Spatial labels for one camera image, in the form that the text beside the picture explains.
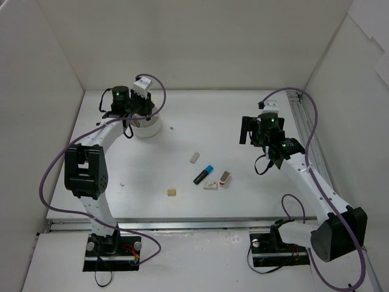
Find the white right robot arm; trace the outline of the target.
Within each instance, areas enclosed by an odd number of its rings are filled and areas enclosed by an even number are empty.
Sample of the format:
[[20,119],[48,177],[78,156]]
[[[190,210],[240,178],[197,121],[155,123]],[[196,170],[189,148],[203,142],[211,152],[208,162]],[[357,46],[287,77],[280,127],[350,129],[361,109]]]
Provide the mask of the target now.
[[296,186],[311,205],[316,225],[295,220],[278,220],[271,227],[270,246],[282,251],[290,244],[314,251],[318,258],[330,262],[363,246],[367,214],[361,207],[353,208],[334,193],[331,186],[309,165],[306,150],[299,141],[287,137],[284,119],[266,112],[258,117],[244,116],[241,122],[240,144],[247,139],[260,147],[268,166],[275,166]]

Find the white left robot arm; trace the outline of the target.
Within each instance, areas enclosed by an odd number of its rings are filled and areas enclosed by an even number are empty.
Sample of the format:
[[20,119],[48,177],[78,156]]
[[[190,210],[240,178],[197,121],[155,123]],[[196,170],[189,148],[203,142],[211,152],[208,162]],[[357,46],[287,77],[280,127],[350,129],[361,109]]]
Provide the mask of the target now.
[[109,181],[105,152],[131,126],[128,118],[151,120],[155,105],[150,86],[151,80],[141,78],[132,89],[113,87],[111,109],[103,112],[101,128],[70,146],[64,155],[64,185],[92,216],[92,237],[110,256],[120,251],[122,241],[105,195]]

